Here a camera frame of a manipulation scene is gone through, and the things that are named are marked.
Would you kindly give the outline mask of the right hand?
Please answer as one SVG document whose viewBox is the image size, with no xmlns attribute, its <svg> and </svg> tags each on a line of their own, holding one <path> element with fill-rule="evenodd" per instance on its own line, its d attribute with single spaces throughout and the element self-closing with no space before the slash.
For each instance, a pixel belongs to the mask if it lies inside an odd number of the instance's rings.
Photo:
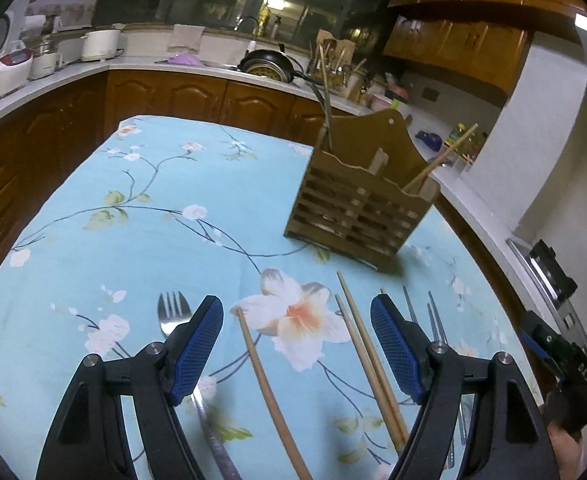
<svg viewBox="0 0 587 480">
<path fill-rule="evenodd" d="M 547 426 L 547 432 L 554 450 L 559 478 L 561 480 L 575 480 L 578 478 L 581 464 L 581 445 L 557 422 L 551 422 Z"/>
</svg>

